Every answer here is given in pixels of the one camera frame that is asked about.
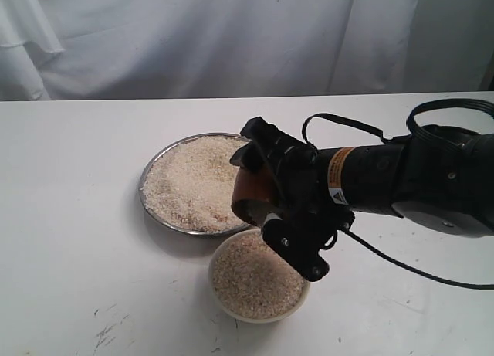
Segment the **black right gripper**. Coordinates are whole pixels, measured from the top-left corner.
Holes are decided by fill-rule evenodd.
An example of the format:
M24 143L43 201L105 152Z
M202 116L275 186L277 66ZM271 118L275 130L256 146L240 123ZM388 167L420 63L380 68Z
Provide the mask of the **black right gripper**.
M352 226L354 214L333 203L325 181L321 153L254 117L240 134L249 140L231 156L229 163L254 175L271 172L279 191L279 206L293 224L311 225L331 233Z

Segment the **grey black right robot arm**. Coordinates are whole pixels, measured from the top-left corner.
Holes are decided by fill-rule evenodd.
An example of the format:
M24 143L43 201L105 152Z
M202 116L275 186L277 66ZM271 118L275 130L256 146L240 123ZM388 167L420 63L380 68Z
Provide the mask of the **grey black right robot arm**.
M450 235L492 235L493 136L434 124L426 131L455 153L417 134L318 149L253 118L242 128L246 145L230 160L239 170L232 210L253 225L274 214L318 232L345 229L364 212Z

